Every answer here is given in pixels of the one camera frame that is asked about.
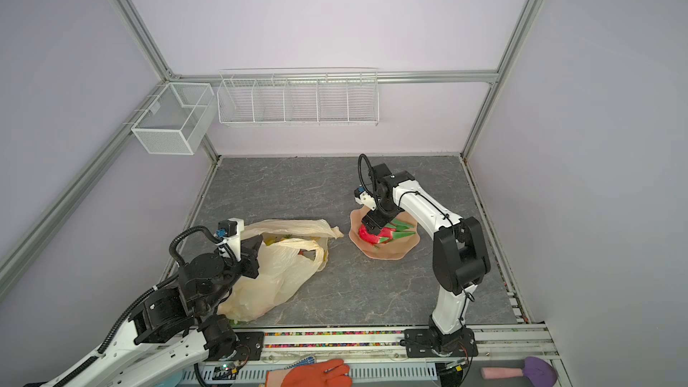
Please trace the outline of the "pink fake dragon fruit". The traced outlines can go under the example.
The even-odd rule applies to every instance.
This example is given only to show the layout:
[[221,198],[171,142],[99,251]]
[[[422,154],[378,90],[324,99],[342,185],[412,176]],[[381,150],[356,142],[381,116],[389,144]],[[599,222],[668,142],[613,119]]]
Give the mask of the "pink fake dragon fruit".
[[397,239],[411,237],[416,234],[414,227],[400,220],[393,220],[384,226],[379,234],[369,232],[365,225],[358,229],[358,236],[370,245],[383,245]]

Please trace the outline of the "translucent banana print plastic bag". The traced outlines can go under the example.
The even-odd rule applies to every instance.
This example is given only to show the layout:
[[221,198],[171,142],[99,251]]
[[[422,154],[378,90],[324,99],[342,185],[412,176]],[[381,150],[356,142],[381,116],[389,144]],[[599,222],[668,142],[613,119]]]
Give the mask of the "translucent banana print plastic bag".
[[289,299],[326,267],[328,244],[343,237],[326,220],[263,220],[245,227],[243,238],[261,238],[259,275],[243,277],[218,313],[233,322],[252,322]]

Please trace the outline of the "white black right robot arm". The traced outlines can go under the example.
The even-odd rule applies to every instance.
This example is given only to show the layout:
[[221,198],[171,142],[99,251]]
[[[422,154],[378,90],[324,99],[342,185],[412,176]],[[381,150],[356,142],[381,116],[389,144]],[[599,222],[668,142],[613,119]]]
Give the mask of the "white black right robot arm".
[[438,298],[428,327],[404,332],[401,345],[407,356],[474,358],[478,349],[465,313],[477,286],[491,270],[479,220],[442,206],[407,171],[393,173],[384,163],[373,166],[363,153],[358,156],[357,168],[360,186],[355,199],[368,208],[360,229],[372,245],[399,241],[410,232],[402,214],[410,215],[433,238]]

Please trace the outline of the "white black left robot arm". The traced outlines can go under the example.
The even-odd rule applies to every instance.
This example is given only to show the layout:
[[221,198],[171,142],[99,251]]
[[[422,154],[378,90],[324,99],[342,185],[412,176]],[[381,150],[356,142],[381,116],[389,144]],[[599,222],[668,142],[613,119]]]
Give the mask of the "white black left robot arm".
[[243,229],[231,219],[177,235],[168,248],[176,273],[143,292],[96,349],[48,385],[153,386],[206,361],[258,360],[263,338],[236,333],[219,311],[240,279],[259,275],[263,239],[242,238]]

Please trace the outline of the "peach wavy fruit bowl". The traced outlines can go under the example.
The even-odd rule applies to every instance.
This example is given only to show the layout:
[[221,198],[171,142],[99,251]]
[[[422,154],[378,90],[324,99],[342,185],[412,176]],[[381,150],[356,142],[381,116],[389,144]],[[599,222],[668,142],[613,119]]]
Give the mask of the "peach wavy fruit bowl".
[[402,212],[396,220],[411,224],[416,234],[389,242],[383,245],[370,245],[358,236],[358,229],[362,225],[362,218],[369,212],[367,207],[354,210],[350,215],[349,238],[354,245],[367,257],[376,260],[401,260],[408,252],[416,247],[420,242],[419,224],[407,212]]

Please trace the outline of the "orange work glove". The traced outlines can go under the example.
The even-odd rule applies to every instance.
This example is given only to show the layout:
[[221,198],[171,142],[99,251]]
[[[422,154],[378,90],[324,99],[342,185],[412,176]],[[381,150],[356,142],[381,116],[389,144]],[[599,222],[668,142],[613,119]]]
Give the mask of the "orange work glove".
[[351,387],[350,367],[342,359],[331,359],[292,369],[271,371],[267,374],[267,387]]

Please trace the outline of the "white mesh box basket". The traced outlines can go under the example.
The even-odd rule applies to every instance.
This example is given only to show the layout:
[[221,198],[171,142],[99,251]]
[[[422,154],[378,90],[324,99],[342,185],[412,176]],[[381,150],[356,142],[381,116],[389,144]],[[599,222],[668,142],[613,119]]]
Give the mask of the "white mesh box basket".
[[217,114],[211,84],[170,82],[153,98],[132,131],[153,155],[194,155]]

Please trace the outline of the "purple pink brush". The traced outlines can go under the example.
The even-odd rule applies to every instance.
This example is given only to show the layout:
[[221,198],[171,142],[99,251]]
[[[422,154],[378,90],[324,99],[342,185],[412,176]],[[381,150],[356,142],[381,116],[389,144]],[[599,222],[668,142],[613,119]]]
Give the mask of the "purple pink brush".
[[523,368],[483,367],[480,374],[485,380],[523,377],[535,387],[553,387],[558,381],[558,374],[553,366],[536,357],[525,358]]

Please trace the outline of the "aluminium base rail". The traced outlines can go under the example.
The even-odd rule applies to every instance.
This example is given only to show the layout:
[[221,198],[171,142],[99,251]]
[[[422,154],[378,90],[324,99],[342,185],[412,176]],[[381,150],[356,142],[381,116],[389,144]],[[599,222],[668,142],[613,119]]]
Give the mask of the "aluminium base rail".
[[426,326],[234,328],[239,357],[250,363],[291,363],[299,358],[343,358],[352,363],[519,360],[560,358],[543,324],[475,325],[442,345]]

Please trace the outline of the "aluminium corner frame post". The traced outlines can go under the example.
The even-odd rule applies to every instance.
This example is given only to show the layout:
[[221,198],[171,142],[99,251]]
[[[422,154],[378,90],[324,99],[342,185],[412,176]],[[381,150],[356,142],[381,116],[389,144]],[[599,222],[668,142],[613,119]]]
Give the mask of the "aluminium corner frame post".
[[143,53],[144,58],[152,66],[154,73],[162,81],[170,81],[176,76],[163,57],[152,34],[146,27],[141,14],[137,11],[133,0],[109,0],[125,28],[132,36],[134,43]]

